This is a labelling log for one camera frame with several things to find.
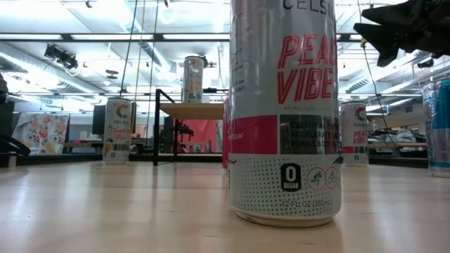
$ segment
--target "black metal stand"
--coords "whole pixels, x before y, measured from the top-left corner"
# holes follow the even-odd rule
[[[153,125],[153,165],[158,165],[159,154],[160,154],[160,110],[161,110],[161,95],[163,95],[167,100],[175,103],[164,91],[161,89],[156,90],[155,94],[155,123]],[[176,157],[178,156],[178,120],[175,119],[174,126],[174,161],[176,162]]]

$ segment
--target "floral poster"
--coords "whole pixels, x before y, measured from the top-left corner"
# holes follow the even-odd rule
[[[68,115],[22,113],[13,137],[30,148],[31,155],[60,155],[68,120]]]

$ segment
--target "0 sugar logo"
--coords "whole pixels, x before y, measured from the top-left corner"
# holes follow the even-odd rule
[[[281,189],[296,192],[302,189],[302,167],[295,163],[281,165]]]

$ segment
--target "celsius can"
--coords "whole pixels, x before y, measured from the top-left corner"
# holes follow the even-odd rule
[[[450,178],[450,80],[423,87],[428,169],[431,175]]]
[[[197,56],[184,60],[183,103],[201,103],[205,61]]]
[[[368,166],[366,103],[350,101],[341,104],[341,137],[344,165]]]
[[[109,98],[105,112],[103,163],[128,163],[130,140],[131,102],[125,98]]]
[[[229,156],[229,145],[228,145],[228,133],[230,124],[230,110],[229,110],[229,98],[228,96],[224,101],[224,123],[222,124],[222,168],[228,171],[228,156]]]
[[[229,202],[270,226],[341,206],[333,0],[233,0]]]

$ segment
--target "ceiling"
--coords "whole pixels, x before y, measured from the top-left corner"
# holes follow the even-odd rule
[[[368,0],[360,0],[361,8],[369,8]],[[402,1],[374,0],[374,6],[399,3]],[[227,89],[229,87],[229,43],[226,41],[196,41],[202,35],[211,33],[229,33],[230,3],[229,0],[171,0],[166,8],[163,0],[91,0],[92,8],[88,8],[85,0],[36,0],[6,1],[0,0],[0,34],[124,34],[145,32],[146,34],[192,34],[189,41],[133,42],[125,41],[109,43],[101,42],[47,42],[35,41],[24,35],[22,41],[0,39],[0,57],[12,57],[17,65],[28,66],[34,71],[28,74],[8,73],[17,85],[8,86],[11,93],[54,91],[52,87],[40,84],[42,74],[38,70],[45,69],[46,79],[56,79],[55,83],[65,84],[69,92],[117,93],[122,84],[129,93],[154,93],[156,88],[167,93],[181,92],[182,62],[186,56],[205,55],[213,67],[205,69],[204,88]],[[338,33],[354,33],[353,25],[360,22],[356,0],[336,0],[336,19]],[[133,25],[134,11],[136,22]],[[58,63],[44,57],[47,45],[54,44],[60,50],[75,54],[79,67],[67,71]],[[374,81],[380,87],[378,92],[386,93],[418,93],[423,82],[440,70],[446,73],[447,58],[428,70],[414,67],[415,63],[425,60],[429,54],[415,52],[411,55],[399,55],[389,67],[376,67],[378,52],[368,45],[366,57],[360,43],[339,43],[338,67],[340,93],[364,93],[369,103],[374,103],[373,83],[368,74],[366,57],[371,66]],[[119,72],[117,79],[107,79],[106,70]],[[35,86],[19,84],[31,79]],[[139,96],[138,100],[148,100]],[[342,96],[342,100],[352,99]],[[394,103],[401,97],[383,99],[386,105]],[[84,103],[94,104],[101,100],[99,96],[91,96]],[[148,103],[141,102],[140,108],[146,111]]]

